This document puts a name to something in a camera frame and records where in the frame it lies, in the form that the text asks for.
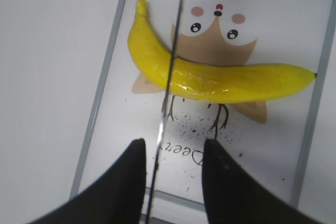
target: owl eye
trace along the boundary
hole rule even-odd
[[[190,31],[193,33],[198,32],[201,29],[200,23],[193,23],[192,26],[190,27]]]
[[[227,33],[227,38],[228,39],[235,39],[238,37],[238,31],[237,30],[231,30]]]

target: banana tip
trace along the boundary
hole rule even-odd
[[[147,1],[138,0],[136,2],[137,15],[147,16]]]

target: yellow banana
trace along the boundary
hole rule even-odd
[[[146,0],[136,3],[128,47],[139,70],[153,84],[165,89],[170,52],[159,42],[148,22]],[[266,101],[300,92],[315,78],[315,73],[293,65],[215,67],[177,58],[171,93],[213,103]]]

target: pink cheek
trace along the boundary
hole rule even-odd
[[[195,6],[191,9],[191,14],[196,17],[201,17],[204,14],[204,10],[199,6]]]
[[[245,22],[245,16],[243,14],[235,14],[231,19],[235,24],[242,24]]]

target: red nose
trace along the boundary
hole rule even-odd
[[[222,4],[218,4],[218,5],[216,5],[216,9],[223,10],[223,5],[222,5]]]

